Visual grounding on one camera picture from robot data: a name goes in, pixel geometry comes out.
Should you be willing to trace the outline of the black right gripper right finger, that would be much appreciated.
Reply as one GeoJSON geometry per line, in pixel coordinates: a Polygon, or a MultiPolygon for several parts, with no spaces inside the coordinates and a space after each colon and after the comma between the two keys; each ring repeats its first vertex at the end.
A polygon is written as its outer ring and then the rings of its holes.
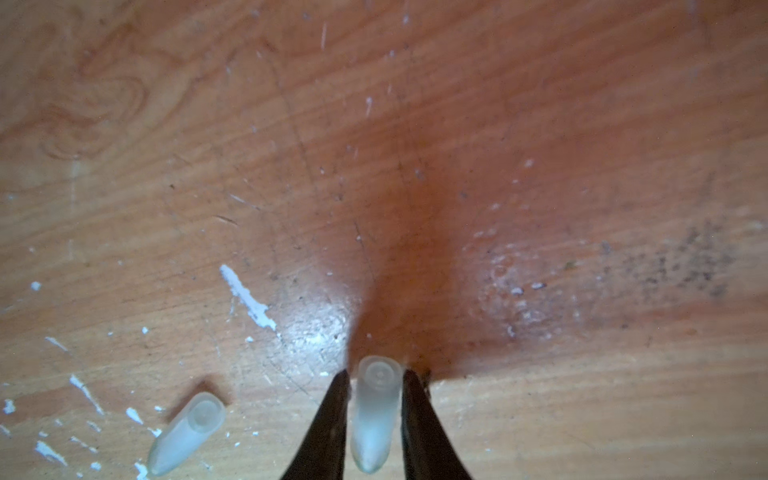
{"type": "Polygon", "coordinates": [[[406,479],[472,478],[440,423],[421,379],[412,370],[403,375],[401,442],[406,479]]]}

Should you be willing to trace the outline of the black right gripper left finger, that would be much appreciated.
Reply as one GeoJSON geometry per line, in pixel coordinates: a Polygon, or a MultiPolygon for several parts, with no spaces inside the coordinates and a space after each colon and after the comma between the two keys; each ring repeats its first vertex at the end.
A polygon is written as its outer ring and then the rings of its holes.
{"type": "Polygon", "coordinates": [[[282,479],[344,477],[350,392],[350,375],[344,369],[334,376],[282,479]]]}

